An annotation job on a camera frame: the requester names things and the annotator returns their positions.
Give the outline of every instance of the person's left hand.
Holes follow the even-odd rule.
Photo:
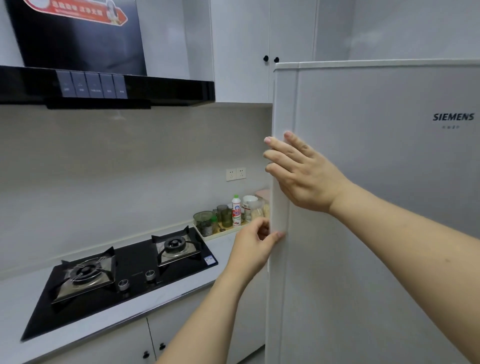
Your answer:
[[[285,236],[282,232],[268,234],[270,221],[256,218],[241,229],[235,237],[225,273],[248,284],[266,264],[276,242]]]

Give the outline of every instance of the refrigerator top trim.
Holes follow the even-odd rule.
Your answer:
[[[275,70],[302,68],[351,68],[394,66],[480,66],[478,59],[366,60],[277,63]]]

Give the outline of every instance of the siemens logo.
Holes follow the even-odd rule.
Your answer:
[[[461,112],[455,113],[455,114],[434,114],[433,115],[433,121],[437,120],[442,120],[442,121],[447,121],[447,120],[473,120],[475,118],[475,113],[472,114],[464,114]]]

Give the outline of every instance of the blue and white label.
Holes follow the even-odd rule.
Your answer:
[[[213,258],[213,256],[211,256],[211,255],[209,255],[208,257],[206,257],[204,259],[205,259],[205,263],[207,263],[208,266],[211,266],[212,264],[216,263],[215,258]]]

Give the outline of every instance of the lower cabinet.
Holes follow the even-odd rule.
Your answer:
[[[98,336],[44,364],[153,364],[155,354],[145,318]]]
[[[227,364],[237,364],[265,344],[266,290],[265,267],[240,299]],[[98,336],[42,363],[153,364],[209,291],[210,287],[176,300],[147,318]]]

